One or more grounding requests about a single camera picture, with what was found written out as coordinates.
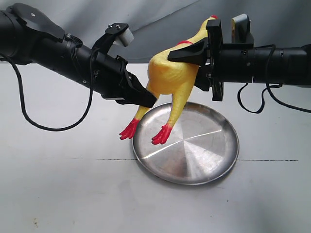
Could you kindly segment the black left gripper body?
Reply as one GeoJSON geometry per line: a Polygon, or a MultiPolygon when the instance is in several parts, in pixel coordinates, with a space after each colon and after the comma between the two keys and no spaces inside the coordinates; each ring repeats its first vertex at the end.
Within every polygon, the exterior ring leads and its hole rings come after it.
{"type": "Polygon", "coordinates": [[[91,67],[93,69],[93,89],[105,100],[130,101],[131,84],[126,69],[128,62],[117,56],[93,50],[91,67]]]}

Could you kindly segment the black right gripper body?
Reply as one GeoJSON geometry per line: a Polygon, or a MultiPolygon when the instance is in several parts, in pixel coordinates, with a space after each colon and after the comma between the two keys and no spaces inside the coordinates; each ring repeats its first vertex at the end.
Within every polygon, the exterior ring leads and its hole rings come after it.
{"type": "Polygon", "coordinates": [[[221,20],[210,20],[207,23],[208,44],[210,51],[210,78],[212,80],[212,100],[222,101],[224,95],[224,81],[222,74],[226,69],[232,69],[231,60],[241,59],[253,47],[248,44],[223,43],[221,20]]]}

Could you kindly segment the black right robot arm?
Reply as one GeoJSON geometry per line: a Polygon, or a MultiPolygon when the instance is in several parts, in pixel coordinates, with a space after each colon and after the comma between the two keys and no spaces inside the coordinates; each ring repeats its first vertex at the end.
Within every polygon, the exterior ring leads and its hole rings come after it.
{"type": "Polygon", "coordinates": [[[231,43],[223,42],[220,19],[207,22],[207,37],[169,53],[168,60],[199,66],[195,86],[212,90],[213,101],[222,101],[224,83],[311,85],[311,46],[255,47],[248,15],[231,20],[231,43]]]}

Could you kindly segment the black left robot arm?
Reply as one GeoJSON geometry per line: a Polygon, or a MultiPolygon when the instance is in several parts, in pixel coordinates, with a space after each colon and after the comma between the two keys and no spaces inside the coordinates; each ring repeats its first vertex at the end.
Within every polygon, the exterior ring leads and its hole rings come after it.
{"type": "Polygon", "coordinates": [[[0,53],[15,64],[39,64],[118,104],[152,107],[156,97],[131,72],[127,61],[108,54],[115,41],[129,45],[126,23],[113,23],[89,48],[40,10],[15,3],[0,13],[0,53]]]}

